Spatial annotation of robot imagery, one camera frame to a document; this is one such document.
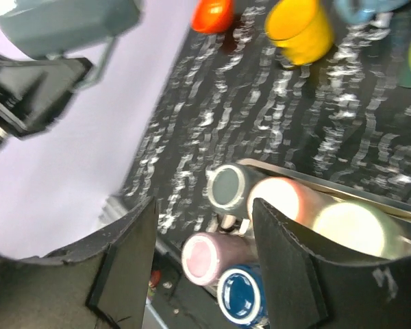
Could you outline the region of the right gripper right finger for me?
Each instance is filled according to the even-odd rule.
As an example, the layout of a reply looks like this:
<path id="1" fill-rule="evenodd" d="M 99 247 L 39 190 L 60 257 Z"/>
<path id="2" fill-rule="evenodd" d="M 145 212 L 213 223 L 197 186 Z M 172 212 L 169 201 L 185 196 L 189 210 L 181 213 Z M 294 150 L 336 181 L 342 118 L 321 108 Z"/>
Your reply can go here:
<path id="1" fill-rule="evenodd" d="M 411 328 L 411 255 L 361 254 L 259 198 L 253 226 L 272 328 Z"/>

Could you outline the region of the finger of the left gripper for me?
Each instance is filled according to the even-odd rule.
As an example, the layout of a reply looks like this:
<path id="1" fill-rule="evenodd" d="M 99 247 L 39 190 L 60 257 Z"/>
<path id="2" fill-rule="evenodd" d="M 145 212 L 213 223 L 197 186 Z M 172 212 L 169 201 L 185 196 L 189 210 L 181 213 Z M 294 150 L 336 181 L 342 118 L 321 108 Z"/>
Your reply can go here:
<path id="1" fill-rule="evenodd" d="M 0 137 L 46 130 L 92 64 L 85 58 L 18 61 L 0 57 Z"/>

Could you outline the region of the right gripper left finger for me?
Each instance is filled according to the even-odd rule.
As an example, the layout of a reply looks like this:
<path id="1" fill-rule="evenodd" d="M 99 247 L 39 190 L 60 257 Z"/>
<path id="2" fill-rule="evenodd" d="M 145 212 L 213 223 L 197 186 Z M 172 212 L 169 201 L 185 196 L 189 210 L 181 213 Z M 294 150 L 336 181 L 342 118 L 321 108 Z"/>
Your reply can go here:
<path id="1" fill-rule="evenodd" d="M 157 224 L 149 198 L 48 256 L 0 255 L 0 328 L 140 328 Z"/>

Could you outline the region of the blue grey mug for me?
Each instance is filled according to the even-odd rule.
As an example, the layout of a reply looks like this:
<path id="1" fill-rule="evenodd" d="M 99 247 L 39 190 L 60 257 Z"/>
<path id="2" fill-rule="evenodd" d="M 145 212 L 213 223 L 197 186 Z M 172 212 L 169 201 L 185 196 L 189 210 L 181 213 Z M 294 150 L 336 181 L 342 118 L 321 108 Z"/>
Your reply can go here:
<path id="1" fill-rule="evenodd" d="M 0 29 L 34 60 L 104 44 L 98 64 L 76 85 L 82 90 L 101 80 L 118 37 L 140 22 L 142 11 L 137 0 L 0 1 Z"/>

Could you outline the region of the yellow ribbed mug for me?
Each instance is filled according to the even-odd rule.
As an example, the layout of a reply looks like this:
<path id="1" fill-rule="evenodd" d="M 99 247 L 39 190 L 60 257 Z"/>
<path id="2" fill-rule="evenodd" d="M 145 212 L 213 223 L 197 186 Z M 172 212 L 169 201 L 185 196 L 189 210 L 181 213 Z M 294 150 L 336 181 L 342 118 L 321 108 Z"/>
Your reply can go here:
<path id="1" fill-rule="evenodd" d="M 264 30 L 287 69 L 320 60 L 334 44 L 334 31 L 320 1 L 278 1 L 267 15 Z"/>

